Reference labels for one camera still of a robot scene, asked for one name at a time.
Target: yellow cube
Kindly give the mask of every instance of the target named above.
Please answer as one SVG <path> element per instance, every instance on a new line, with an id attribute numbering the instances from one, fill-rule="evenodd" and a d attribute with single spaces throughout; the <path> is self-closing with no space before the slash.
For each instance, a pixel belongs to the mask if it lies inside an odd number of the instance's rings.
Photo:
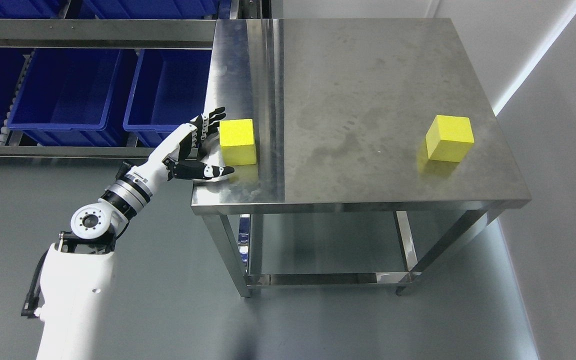
<path id="1" fill-rule="evenodd" d="M 474 144 L 471 119 L 467 117 L 437 115 L 425 134 L 430 160 L 461 162 Z"/>
<path id="2" fill-rule="evenodd" d="M 227 166 L 248 166 L 257 163 L 255 133 L 251 118 L 222 120 L 219 123 L 219 145 Z"/>

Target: metal rod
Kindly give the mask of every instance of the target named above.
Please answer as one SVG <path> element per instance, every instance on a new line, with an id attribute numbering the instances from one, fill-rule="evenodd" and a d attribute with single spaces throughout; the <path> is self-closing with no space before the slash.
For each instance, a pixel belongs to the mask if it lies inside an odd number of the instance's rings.
<path id="1" fill-rule="evenodd" d="M 311 285 L 408 285 L 407 271 L 366 273 L 277 273 L 247 276 L 249 287 L 306 287 Z"/>
<path id="2" fill-rule="evenodd" d="M 143 160 L 152 152 L 153 148 L 150 147 L 0 146 L 0 158 Z M 188 158 L 197 158 L 196 148 L 190 151 Z"/>
<path id="3" fill-rule="evenodd" d="M 395 211 L 395 225 L 401 250 L 401 258 L 407 271 L 411 271 L 417 264 L 417 253 L 415 243 L 412 239 L 412 231 L 406 211 Z"/>
<path id="4" fill-rule="evenodd" d="M 248 275 L 261 274 L 264 248 L 264 215 L 250 215 L 250 235 L 248 239 Z"/>
<path id="5" fill-rule="evenodd" d="M 430 264 L 432 264 L 439 256 L 441 256 L 448 247 L 461 237 L 466 231 L 468 231 L 477 221 L 486 214 L 487 210 L 466 210 L 466 212 L 461 215 L 455 221 L 455 223 L 445 232 L 437 241 L 436 244 L 428 250 L 428 252 L 419 260 L 419 262 L 414 265 L 413 271 L 423 272 L 427 269 Z"/>
<path id="6" fill-rule="evenodd" d="M 210 49 L 215 20 L 0 18 L 0 47 Z"/>

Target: metal shelving rack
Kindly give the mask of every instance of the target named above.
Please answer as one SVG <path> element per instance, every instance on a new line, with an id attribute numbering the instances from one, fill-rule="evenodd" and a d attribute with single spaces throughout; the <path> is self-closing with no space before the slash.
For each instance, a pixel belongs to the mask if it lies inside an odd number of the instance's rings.
<path id="1" fill-rule="evenodd" d="M 270 16 L 270 0 L 230 2 L 230 19 Z M 70 0 L 57 19 L 0 19 L 0 48 L 197 49 L 213 47 L 217 20 L 77 20 L 82 0 Z M 134 134 L 126 146 L 24 146 L 24 135 L 11 132 L 0 158 L 146 159 L 151 148 L 139 147 Z"/>

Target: white wall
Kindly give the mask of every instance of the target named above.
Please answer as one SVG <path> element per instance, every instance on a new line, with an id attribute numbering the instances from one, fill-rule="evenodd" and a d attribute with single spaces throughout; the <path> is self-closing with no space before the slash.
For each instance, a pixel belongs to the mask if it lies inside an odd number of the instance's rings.
<path id="1" fill-rule="evenodd" d="M 498 120 L 533 197 L 501 224 L 535 342 L 576 359 L 576 17 Z"/>

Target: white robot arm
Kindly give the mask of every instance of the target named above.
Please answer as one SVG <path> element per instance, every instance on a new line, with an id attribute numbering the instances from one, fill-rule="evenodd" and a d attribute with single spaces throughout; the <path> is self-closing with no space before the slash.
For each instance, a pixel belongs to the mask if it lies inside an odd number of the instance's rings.
<path id="1" fill-rule="evenodd" d="M 163 183 L 234 173 L 230 166 L 186 159 L 192 148 L 217 132 L 219 121 L 226 118 L 224 111 L 220 107 L 183 123 L 144 164 L 124 162 L 98 201 L 74 212 L 72 231 L 59 233 L 59 241 L 41 256 L 21 312 L 23 317 L 45 323 L 38 360 L 93 358 L 96 332 L 112 288 L 115 242 Z M 87 253 L 75 253 L 77 246 L 87 246 Z M 44 303 L 39 307 L 41 293 Z"/>

